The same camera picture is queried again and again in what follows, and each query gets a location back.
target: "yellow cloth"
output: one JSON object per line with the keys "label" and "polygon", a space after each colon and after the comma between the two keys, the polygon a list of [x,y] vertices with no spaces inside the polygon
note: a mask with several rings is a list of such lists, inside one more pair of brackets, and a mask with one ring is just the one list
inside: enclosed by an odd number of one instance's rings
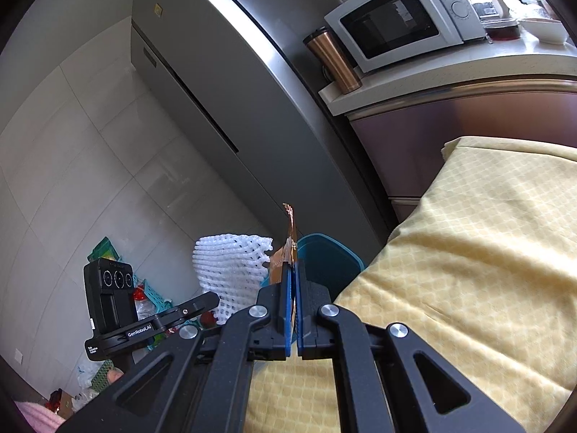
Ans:
{"label": "yellow cloth", "polygon": [[[337,304],[407,323],[542,433],[577,383],[577,150],[463,137],[443,153],[419,207]],[[330,361],[293,354],[256,374],[245,432],[338,431]]]}

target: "white tiled wall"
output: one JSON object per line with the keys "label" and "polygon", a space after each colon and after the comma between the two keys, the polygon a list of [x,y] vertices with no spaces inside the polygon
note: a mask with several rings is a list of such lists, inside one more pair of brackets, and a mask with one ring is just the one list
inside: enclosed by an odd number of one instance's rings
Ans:
{"label": "white tiled wall", "polygon": [[70,55],[0,134],[0,354],[45,397],[79,390],[83,267],[104,236],[180,303],[199,291],[195,240],[268,235],[148,92],[129,33],[127,18]]}

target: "white bowl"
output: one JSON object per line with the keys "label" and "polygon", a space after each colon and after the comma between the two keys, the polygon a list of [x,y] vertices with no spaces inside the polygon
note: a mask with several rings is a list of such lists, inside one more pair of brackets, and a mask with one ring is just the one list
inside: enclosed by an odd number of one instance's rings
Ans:
{"label": "white bowl", "polygon": [[555,19],[524,18],[519,22],[524,30],[533,34],[541,42],[547,44],[564,44],[567,40],[567,31],[561,21]]}

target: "microwave knob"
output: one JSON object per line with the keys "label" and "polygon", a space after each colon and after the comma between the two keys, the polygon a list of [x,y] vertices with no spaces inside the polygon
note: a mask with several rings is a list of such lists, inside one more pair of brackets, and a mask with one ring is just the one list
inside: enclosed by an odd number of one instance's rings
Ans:
{"label": "microwave knob", "polygon": [[468,8],[462,1],[456,1],[451,5],[453,13],[455,13],[460,18],[466,18],[468,16]]}

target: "blue bin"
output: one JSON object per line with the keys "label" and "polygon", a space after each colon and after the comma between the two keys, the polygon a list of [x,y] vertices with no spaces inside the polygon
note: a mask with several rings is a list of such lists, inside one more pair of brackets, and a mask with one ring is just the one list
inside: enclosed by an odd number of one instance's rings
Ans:
{"label": "blue bin", "polygon": [[365,269],[353,251],[324,234],[309,234],[296,245],[299,260],[305,262],[307,280],[326,286],[331,301]]}

